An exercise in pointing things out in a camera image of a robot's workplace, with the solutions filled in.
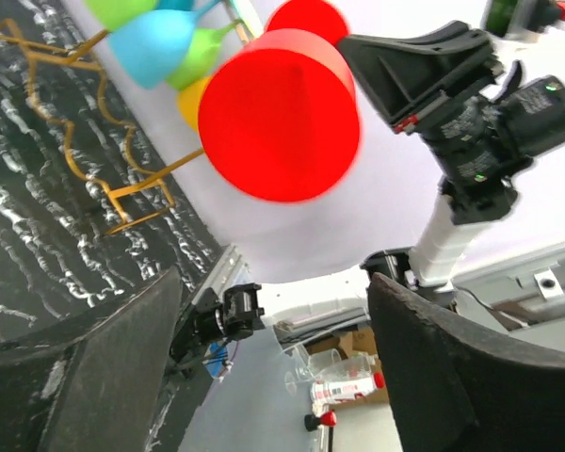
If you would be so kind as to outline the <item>red wine glass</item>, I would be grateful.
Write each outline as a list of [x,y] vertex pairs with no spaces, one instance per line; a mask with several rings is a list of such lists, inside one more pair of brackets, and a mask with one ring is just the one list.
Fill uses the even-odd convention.
[[199,132],[226,181],[261,200],[304,202],[344,177],[361,139],[353,77],[336,48],[348,34],[331,3],[287,1],[216,71]]

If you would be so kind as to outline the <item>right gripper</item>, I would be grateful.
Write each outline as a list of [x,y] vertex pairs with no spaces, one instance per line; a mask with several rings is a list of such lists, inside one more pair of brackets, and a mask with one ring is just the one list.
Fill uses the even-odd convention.
[[349,35],[336,48],[382,120],[428,140],[461,137],[523,79],[521,61],[507,72],[487,34],[460,21],[412,39]]

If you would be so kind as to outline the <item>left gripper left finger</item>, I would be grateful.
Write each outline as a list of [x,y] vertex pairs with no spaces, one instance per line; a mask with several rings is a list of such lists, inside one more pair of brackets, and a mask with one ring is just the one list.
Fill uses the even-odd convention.
[[0,451],[141,451],[182,297],[176,269],[0,344]]

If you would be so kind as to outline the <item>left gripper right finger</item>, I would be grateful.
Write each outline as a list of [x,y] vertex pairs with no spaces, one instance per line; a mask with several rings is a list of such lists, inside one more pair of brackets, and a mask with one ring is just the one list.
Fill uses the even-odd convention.
[[371,328],[405,451],[565,451],[565,352],[493,331],[375,273]]

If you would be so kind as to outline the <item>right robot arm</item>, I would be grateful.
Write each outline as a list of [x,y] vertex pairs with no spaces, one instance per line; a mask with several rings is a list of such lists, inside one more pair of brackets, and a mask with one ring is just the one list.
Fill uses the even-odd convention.
[[517,200],[515,174],[565,143],[565,84],[504,71],[486,33],[453,22],[413,39],[298,28],[268,31],[179,96],[203,153],[222,178],[267,202],[312,201],[354,163],[361,139],[356,90],[398,134],[416,134],[441,167],[432,218],[404,256],[422,292],[449,282],[468,245]]

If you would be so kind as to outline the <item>light blue wine glass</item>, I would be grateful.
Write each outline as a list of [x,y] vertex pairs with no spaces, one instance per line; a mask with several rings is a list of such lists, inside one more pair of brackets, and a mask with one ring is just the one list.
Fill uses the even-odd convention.
[[129,77],[152,89],[179,66],[199,19],[217,4],[209,1],[195,10],[151,10],[111,32],[106,41]]

